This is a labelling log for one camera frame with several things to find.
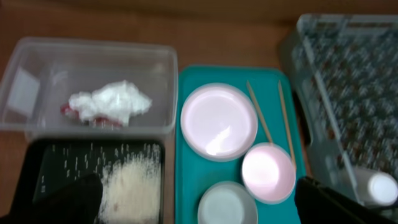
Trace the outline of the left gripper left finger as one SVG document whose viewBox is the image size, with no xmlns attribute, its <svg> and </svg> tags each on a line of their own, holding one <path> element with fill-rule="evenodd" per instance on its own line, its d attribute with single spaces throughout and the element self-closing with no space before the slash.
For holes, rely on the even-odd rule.
<svg viewBox="0 0 398 224">
<path fill-rule="evenodd" d="M 98 175 L 86 175 L 29 208 L 1 217 L 1 223 L 93 223 L 102 196 Z"/>
</svg>

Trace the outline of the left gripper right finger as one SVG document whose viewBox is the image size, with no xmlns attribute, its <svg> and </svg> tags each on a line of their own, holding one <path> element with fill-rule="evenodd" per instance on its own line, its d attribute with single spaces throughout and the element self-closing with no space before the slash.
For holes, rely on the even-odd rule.
<svg viewBox="0 0 398 224">
<path fill-rule="evenodd" d="M 395 224 L 310 177 L 297 181 L 294 201 L 302 224 Z"/>
</svg>

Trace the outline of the medium white plate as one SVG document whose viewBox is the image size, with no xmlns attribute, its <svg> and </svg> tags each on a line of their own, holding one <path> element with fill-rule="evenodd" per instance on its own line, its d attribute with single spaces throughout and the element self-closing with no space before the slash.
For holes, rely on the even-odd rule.
<svg viewBox="0 0 398 224">
<path fill-rule="evenodd" d="M 248 150 L 241 175 L 248 192 L 265 204 L 287 200 L 296 183 L 292 158 L 280 146 L 271 143 L 259 143 Z"/>
</svg>

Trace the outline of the white rice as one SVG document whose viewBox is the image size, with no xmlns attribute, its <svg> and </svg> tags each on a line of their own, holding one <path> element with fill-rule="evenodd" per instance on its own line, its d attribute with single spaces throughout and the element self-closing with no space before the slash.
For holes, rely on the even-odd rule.
<svg viewBox="0 0 398 224">
<path fill-rule="evenodd" d="M 158 223 L 163 146 L 158 141 L 75 141 L 47 146 L 40 195 L 96 174 L 103 196 L 94 223 Z"/>
</svg>

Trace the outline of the small white cup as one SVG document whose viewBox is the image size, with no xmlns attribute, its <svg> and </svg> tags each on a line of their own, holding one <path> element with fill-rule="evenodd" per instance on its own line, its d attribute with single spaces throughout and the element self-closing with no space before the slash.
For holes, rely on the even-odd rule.
<svg viewBox="0 0 398 224">
<path fill-rule="evenodd" d="M 366 205 L 390 206 L 397 200 L 397 181 L 389 174 L 355 167 L 357 194 Z"/>
</svg>

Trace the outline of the grey bowl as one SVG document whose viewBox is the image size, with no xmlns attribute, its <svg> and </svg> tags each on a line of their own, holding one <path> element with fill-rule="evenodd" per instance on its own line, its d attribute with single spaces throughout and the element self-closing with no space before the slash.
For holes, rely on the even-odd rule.
<svg viewBox="0 0 398 224">
<path fill-rule="evenodd" d="M 198 224 L 258 224 L 254 199 L 236 182 L 212 185 L 198 204 Z"/>
</svg>

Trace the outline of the white napkin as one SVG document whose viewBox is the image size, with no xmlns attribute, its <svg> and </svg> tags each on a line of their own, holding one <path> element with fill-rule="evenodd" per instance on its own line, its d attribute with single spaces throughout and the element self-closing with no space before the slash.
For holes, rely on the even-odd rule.
<svg viewBox="0 0 398 224">
<path fill-rule="evenodd" d="M 152 100 L 135 84 L 126 80 L 114 82 L 93 92 L 79 92 L 68 100 L 70 108 L 77 110 L 81 119 L 103 117 L 128 126 L 133 116 L 149 111 Z"/>
</svg>

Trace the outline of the large white plate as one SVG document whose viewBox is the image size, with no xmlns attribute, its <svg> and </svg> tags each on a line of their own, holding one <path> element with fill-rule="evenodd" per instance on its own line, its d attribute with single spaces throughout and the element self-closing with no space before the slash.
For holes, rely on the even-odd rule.
<svg viewBox="0 0 398 224">
<path fill-rule="evenodd" d="M 248 96 L 224 83 L 195 89 L 184 101 L 180 115 L 186 143 L 199 156 L 216 162 L 243 156 L 253 145 L 258 126 Z"/>
</svg>

